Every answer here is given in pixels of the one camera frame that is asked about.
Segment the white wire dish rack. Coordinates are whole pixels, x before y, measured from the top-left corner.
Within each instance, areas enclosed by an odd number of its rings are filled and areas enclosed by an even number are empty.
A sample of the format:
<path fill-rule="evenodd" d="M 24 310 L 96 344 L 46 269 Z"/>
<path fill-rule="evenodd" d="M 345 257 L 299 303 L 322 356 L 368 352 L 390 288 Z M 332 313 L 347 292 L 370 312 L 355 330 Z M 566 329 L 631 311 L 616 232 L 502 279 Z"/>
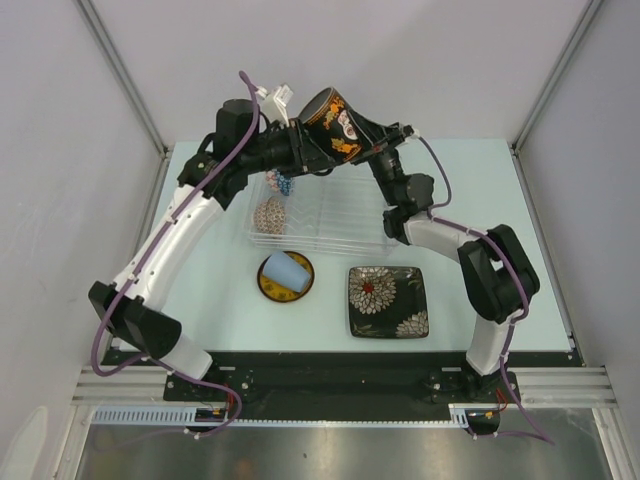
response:
<path fill-rule="evenodd" d="M 249 181 L 245 232 L 256 246 L 383 257 L 398 245 L 384 232 L 383 212 L 387 205 L 368 169 L 346 167 L 328 176 L 308 175 L 293 180 L 288 197 L 272 191 L 265 174 Z M 254 228 L 255 208 L 270 197 L 278 197 L 284 204 L 283 235 L 261 234 Z"/>

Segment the blue patterned bowl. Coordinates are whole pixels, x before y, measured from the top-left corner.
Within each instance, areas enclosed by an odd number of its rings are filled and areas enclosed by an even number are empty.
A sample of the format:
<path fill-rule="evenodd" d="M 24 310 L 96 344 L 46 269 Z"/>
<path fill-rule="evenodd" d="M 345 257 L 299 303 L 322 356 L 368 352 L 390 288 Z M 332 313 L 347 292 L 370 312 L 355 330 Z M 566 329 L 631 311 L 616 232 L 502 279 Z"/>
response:
<path fill-rule="evenodd" d="M 291 195 L 294 187 L 294 180 L 282 174 L 278 170 L 270 170 L 265 173 L 265 180 L 272 191 L 285 197 Z"/>

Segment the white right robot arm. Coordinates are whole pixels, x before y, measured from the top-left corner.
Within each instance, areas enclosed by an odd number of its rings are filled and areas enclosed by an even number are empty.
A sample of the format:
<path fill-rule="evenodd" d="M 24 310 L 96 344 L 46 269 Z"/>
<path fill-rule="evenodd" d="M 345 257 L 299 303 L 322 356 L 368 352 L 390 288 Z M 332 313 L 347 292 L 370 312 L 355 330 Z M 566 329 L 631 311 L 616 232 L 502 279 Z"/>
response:
<path fill-rule="evenodd" d="M 384 126 L 358 113 L 350 120 L 365 151 L 354 162 L 371 168 L 390 207 L 383 213 L 388 237 L 422 247 L 457 262 L 467 298 L 476 312 L 474 332 L 466 352 L 470 369 L 461 376 L 463 393 L 484 401 L 497 389 L 495 372 L 505 368 L 515 324 L 524 319 L 540 280 L 514 230 L 504 224 L 485 232 L 436 216 L 445 206 L 433 200 L 435 180 L 427 174 L 404 172 L 398 148 L 411 138 L 438 157 L 409 125 Z"/>

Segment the aluminium frame rail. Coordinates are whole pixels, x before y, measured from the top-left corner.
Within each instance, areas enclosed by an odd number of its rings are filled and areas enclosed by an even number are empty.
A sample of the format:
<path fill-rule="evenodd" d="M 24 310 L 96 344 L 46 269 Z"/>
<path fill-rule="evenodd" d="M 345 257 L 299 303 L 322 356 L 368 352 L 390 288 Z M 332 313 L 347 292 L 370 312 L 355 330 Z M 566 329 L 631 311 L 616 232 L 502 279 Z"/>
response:
<path fill-rule="evenodd" d="M 514 368 L 521 401 L 532 408 L 610 408 L 617 405 L 604 368 Z M 73 405 L 163 405 L 172 376 L 159 367 L 134 366 L 102 378 L 82 369 Z"/>

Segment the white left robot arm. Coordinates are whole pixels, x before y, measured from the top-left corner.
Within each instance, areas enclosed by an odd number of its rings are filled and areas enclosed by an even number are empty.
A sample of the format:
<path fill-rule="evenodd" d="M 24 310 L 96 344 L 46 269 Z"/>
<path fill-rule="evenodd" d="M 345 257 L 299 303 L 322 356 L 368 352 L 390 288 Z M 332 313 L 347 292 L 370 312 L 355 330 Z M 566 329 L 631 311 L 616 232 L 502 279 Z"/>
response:
<path fill-rule="evenodd" d="M 251 175 L 277 170 L 287 177 L 325 173 L 349 161 L 328 144 L 325 120 L 331 91 L 323 90 L 291 119 L 257 100 L 228 100 L 177 177 L 162 219 L 127 266 L 109 284 L 97 281 L 89 300 L 100 318 L 93 343 L 110 333 L 186 377 L 197 398 L 214 397 L 220 374 L 211 356 L 162 309 L 179 270 L 202 235 L 220 219 Z"/>

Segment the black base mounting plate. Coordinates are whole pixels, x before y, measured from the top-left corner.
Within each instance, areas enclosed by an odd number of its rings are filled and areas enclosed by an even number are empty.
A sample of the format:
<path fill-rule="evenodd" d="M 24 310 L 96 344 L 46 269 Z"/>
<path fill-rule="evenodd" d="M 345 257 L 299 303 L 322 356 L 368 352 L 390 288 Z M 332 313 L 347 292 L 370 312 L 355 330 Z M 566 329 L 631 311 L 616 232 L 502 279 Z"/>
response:
<path fill-rule="evenodd" d="M 259 353 L 217 352 L 200 386 L 172 376 L 163 398 L 211 404 L 228 400 L 215 384 L 241 398 L 242 410 L 266 413 L 415 419 L 451 403 L 511 404 L 518 393 L 518 367 L 576 367 L 565 354 L 521 352 L 510 356 L 507 373 L 476 376 L 461 351 L 444 353 Z"/>

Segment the light blue plastic cup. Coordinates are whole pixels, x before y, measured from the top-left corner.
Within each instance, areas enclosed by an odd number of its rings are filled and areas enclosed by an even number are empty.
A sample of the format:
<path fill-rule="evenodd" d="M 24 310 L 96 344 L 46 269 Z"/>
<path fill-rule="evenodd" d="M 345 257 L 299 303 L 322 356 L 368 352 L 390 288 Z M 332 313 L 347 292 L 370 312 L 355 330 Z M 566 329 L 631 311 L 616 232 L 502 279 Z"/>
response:
<path fill-rule="evenodd" d="M 311 274 L 283 251 L 276 251 L 268 257 L 263 275 L 296 293 L 301 293 L 311 281 Z"/>

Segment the brown patterned bowl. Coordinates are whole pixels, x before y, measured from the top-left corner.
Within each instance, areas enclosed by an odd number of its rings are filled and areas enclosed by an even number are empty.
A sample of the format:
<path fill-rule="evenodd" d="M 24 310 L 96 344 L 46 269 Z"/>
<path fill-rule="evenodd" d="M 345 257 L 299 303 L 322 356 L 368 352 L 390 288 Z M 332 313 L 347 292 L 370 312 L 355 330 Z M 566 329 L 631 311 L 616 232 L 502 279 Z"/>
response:
<path fill-rule="evenodd" d="M 270 197 L 261 202 L 253 212 L 253 225 L 258 233 L 283 235 L 285 223 L 284 204 L 278 197 Z"/>

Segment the black floral square plate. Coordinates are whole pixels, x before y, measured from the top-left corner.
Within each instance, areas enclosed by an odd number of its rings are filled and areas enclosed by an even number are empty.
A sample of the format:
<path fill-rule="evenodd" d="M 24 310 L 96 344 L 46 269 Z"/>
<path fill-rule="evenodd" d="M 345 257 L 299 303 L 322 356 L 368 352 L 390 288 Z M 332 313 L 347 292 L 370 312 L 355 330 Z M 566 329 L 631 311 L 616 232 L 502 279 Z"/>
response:
<path fill-rule="evenodd" d="M 429 335 L 424 278 L 417 267 L 353 267 L 347 298 L 350 333 L 356 338 L 409 340 Z"/>

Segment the red lacquer cup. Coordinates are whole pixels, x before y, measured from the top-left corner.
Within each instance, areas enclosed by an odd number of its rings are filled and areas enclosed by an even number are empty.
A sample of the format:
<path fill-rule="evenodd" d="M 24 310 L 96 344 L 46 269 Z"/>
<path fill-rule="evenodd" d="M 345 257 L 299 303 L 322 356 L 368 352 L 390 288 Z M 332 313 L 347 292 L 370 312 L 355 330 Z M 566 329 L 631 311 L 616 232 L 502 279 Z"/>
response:
<path fill-rule="evenodd" d="M 356 124 L 351 106 L 334 87 L 316 94 L 299 119 L 318 147 L 338 163 L 353 161 L 372 145 Z"/>

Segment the yellow round saucer plate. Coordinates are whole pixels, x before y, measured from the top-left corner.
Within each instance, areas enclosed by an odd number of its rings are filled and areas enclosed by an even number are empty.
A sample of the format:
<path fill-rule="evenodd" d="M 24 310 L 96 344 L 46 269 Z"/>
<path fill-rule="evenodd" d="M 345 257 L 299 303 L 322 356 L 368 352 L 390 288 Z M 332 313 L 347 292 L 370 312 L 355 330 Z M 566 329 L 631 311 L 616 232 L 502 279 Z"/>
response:
<path fill-rule="evenodd" d="M 269 300 L 290 303 L 301 299 L 312 288 L 315 271 L 311 261 L 295 251 L 276 251 L 266 258 L 257 272 L 259 291 Z"/>

